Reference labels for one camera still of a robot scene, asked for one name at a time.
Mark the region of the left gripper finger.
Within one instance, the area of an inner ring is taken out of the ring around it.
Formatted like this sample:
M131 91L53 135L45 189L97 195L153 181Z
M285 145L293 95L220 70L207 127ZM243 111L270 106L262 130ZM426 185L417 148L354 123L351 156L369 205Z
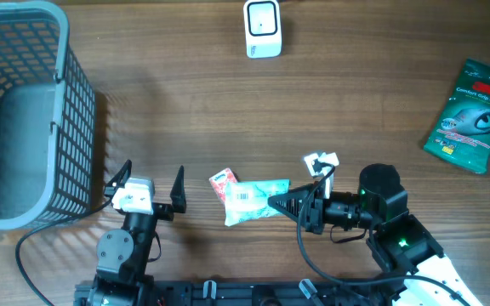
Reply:
M117 174L105 184L104 197L112 198L118 189L123 188L131 175L132 162L126 160Z
M185 198L185 168L179 167L174 185L170 192L170 199L172 201L172 207L175 213L186 212L186 198Z

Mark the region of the orange red snack packet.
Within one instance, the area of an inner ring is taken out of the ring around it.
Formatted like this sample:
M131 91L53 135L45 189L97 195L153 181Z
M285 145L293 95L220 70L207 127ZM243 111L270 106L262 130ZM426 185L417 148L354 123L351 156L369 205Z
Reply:
M231 169L227 167L221 170L220 172L216 173L214 176L212 176L209 179L209 182L213 187L221 203L225 204L226 185L228 185L229 183L237 183L238 180L236 178L236 175L231 171Z

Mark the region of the mint green wipes packet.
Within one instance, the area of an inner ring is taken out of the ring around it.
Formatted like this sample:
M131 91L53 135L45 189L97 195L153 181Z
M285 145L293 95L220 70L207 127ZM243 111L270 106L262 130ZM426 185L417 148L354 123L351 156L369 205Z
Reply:
M229 183L225 187L225 226L281 215L268 205L271 196L289 191L289 179Z

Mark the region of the green 3M gloves package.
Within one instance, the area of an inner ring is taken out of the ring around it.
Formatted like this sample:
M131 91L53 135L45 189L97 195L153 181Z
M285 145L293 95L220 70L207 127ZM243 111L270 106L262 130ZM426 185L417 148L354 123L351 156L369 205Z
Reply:
M424 150L473 173L490 157L490 65L467 59Z

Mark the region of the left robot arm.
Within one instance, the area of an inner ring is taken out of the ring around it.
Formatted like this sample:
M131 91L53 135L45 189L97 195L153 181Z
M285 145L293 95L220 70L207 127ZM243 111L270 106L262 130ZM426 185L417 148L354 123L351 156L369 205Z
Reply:
M78 286L74 304L164 305L146 266L159 259L150 256L152 243L160 241L157 222L173 221L176 213L186 211L185 169L180 167L170 191L169 204L153 201L152 179L131 176L132 162L126 161L105 185L104 196L124 216L122 227L105 232L96 247L97 267L91 285Z

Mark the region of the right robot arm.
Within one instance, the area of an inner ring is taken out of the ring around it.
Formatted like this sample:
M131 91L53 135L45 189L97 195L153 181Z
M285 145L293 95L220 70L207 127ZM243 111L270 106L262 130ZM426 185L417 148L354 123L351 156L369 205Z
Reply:
M362 169L355 193L336 192L330 184L335 167L315 161L318 180L274 195L268 205L296 223L298 234L320 235L325 226L361 229L373 260L381 268L373 278L341 278L313 263L303 239L297 239L308 266L339 291L339 300L364 299L378 305L477 305L451 259L407 207L407 192L392 165Z

